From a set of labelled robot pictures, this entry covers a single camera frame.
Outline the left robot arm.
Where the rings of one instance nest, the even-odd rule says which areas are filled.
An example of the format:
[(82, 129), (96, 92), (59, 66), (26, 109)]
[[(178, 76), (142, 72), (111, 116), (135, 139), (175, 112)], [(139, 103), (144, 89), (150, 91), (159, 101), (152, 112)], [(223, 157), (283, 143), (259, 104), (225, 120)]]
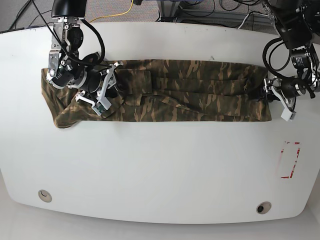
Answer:
[[(315, 98), (320, 90), (320, 59), (313, 44), (314, 36), (320, 34), (320, 2), (318, 0), (263, 0), (271, 24), (279, 37), (270, 40), (262, 52), (264, 66), (271, 74), (265, 78), (263, 88), (266, 99), (278, 100), (284, 109), (281, 117), (293, 119), (297, 97), (306, 93)], [(271, 46), (285, 45), (288, 50), (286, 63), (292, 63), (296, 76), (284, 76), (284, 66), (274, 68)]]

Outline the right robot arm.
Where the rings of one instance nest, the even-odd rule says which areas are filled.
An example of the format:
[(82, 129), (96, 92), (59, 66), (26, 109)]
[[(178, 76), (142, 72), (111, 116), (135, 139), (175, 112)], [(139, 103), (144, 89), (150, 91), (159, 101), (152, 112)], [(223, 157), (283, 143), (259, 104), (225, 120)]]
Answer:
[[(87, 1), (55, 0), (51, 17), (57, 22), (49, 30), (52, 34), (46, 80), (55, 88), (77, 89), (77, 102), (84, 101), (101, 115), (108, 110), (111, 99), (125, 95), (128, 87), (117, 76), (121, 61), (104, 64), (106, 48), (100, 33), (85, 19)], [(97, 37), (100, 52), (79, 58), (84, 41), (80, 24), (88, 27)]]

